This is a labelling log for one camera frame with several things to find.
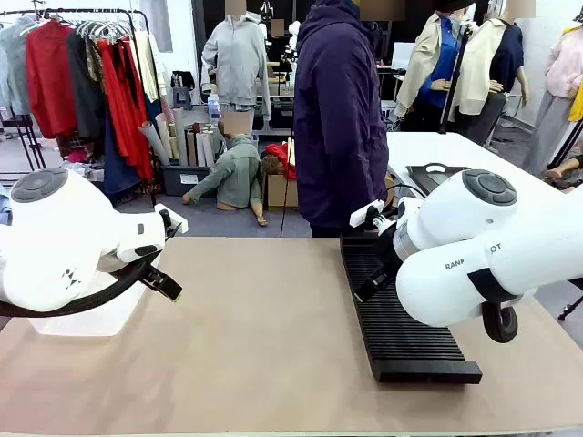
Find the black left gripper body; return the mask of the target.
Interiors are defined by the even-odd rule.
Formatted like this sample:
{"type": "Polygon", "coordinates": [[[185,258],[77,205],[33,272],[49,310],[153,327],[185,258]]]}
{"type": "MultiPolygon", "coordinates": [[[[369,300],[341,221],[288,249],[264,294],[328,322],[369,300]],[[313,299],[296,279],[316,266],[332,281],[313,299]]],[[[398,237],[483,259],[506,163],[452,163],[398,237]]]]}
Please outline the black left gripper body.
{"type": "Polygon", "coordinates": [[[160,271],[150,261],[140,260],[138,262],[137,281],[145,285],[159,285],[160,271]]]}

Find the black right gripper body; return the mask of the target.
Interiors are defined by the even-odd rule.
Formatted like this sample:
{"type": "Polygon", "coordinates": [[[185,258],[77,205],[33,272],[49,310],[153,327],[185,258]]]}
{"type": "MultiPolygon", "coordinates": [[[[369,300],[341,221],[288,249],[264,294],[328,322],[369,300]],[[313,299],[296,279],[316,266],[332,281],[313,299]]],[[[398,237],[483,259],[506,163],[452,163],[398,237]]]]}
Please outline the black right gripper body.
{"type": "Polygon", "coordinates": [[[398,270],[403,264],[394,248],[395,232],[396,227],[388,228],[378,236],[375,243],[375,252],[381,262],[383,274],[389,279],[396,277],[398,270]]]}

